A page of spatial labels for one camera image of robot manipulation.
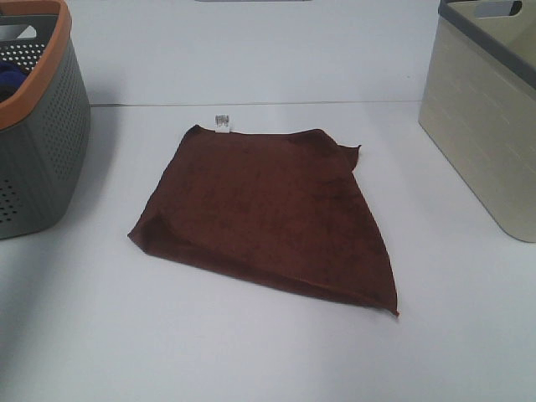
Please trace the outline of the grey perforated basket orange rim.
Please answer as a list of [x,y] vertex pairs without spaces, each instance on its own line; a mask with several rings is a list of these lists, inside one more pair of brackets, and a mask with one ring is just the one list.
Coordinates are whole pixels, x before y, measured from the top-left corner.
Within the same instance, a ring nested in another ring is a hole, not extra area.
[[90,102],[66,2],[3,1],[1,25],[35,30],[1,42],[1,61],[28,72],[1,101],[1,237],[10,239],[64,216],[85,159]]

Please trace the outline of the beige basket grey rim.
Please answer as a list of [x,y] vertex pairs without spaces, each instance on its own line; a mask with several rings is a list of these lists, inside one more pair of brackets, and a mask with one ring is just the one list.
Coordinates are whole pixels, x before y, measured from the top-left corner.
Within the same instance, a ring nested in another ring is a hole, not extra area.
[[533,1],[440,2],[419,123],[497,225],[533,243]]

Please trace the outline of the brown towel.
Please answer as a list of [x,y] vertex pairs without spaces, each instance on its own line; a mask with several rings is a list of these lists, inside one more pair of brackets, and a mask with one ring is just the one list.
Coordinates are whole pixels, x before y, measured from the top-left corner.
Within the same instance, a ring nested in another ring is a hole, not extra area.
[[183,136],[129,237],[148,255],[359,307],[398,311],[389,254],[325,131]]

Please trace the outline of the blue cloth in basket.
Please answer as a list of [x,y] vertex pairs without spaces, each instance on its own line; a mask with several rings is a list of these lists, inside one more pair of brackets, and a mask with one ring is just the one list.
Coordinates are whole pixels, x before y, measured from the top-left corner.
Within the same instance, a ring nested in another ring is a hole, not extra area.
[[15,94],[18,88],[26,80],[28,72],[17,64],[1,61],[1,101],[7,100]]

